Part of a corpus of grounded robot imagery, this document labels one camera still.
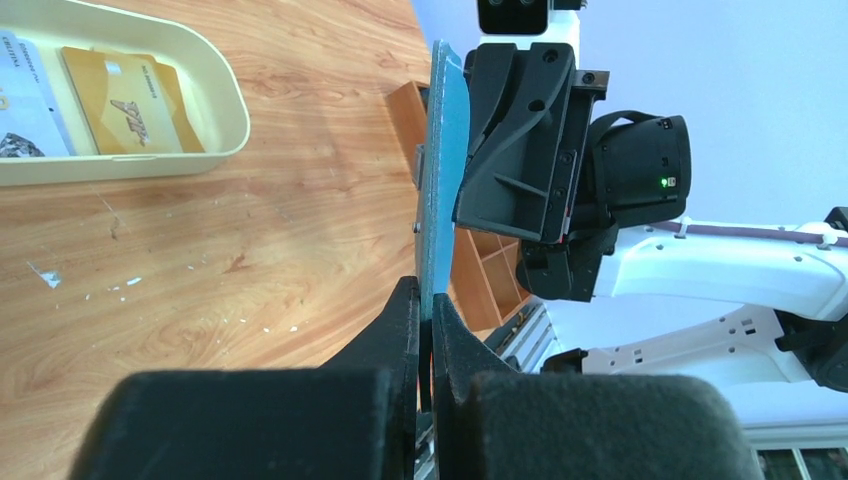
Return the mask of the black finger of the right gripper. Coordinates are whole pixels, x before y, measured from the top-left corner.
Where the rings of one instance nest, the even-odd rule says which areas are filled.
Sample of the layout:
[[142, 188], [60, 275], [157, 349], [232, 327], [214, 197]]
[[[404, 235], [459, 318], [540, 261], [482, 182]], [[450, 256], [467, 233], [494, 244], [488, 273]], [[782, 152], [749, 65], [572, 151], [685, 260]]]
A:
[[566, 43], [487, 43], [469, 53], [470, 143], [457, 225], [555, 244], [569, 228], [595, 102], [610, 74]]

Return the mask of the blue card holder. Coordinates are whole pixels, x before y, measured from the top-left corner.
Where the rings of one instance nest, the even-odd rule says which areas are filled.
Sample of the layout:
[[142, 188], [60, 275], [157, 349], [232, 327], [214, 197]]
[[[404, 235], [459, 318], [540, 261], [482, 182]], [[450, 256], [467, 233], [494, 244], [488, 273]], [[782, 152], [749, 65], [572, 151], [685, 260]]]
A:
[[450, 283], [454, 251], [453, 211], [469, 145], [470, 100], [463, 63], [450, 43], [432, 48], [427, 134], [419, 161], [415, 233], [416, 276], [423, 323], [433, 317], [434, 298]]

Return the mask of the beige oval tray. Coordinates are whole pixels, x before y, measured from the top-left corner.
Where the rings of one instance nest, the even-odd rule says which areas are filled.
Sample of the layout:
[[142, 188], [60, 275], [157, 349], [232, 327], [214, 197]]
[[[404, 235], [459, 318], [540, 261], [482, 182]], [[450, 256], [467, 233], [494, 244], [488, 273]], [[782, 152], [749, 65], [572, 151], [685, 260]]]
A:
[[230, 64], [195, 30], [85, 1], [2, 3], [3, 185], [202, 173], [250, 131]]

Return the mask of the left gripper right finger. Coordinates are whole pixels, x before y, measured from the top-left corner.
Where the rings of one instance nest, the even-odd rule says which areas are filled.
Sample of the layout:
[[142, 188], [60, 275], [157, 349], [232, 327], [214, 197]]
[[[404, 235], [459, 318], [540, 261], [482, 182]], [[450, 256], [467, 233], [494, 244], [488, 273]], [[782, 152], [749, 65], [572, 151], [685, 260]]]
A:
[[441, 479], [758, 479], [729, 404], [688, 376], [524, 374], [432, 312]]

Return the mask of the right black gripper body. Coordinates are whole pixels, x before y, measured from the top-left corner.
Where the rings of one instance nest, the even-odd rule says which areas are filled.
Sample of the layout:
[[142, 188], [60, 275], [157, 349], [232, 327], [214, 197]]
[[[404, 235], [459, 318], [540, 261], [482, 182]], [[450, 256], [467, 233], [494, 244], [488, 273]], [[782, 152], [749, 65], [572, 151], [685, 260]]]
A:
[[544, 300], [589, 302], [621, 230], [681, 216], [691, 190], [681, 115], [620, 110], [589, 126], [569, 228], [555, 244], [523, 241], [515, 276]]

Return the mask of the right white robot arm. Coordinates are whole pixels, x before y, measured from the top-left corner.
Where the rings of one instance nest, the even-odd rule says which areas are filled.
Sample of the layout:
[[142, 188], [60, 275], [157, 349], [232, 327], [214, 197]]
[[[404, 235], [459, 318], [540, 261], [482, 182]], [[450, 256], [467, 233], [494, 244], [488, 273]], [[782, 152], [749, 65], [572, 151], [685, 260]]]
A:
[[790, 227], [688, 219], [683, 117], [594, 117], [607, 73], [579, 69], [568, 44], [483, 44], [462, 79], [470, 127], [454, 220], [513, 240], [516, 288], [544, 300], [662, 295], [734, 306], [662, 336], [556, 354], [546, 370], [846, 391], [845, 208]]

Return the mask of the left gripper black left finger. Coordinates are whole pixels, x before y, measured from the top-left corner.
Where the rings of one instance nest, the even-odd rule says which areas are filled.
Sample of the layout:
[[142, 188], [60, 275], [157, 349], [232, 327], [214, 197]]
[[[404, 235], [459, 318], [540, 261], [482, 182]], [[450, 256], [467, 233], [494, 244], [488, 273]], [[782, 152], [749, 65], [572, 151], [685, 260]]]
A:
[[74, 479], [409, 479], [420, 293], [401, 278], [380, 314], [316, 368], [145, 371], [120, 381]]

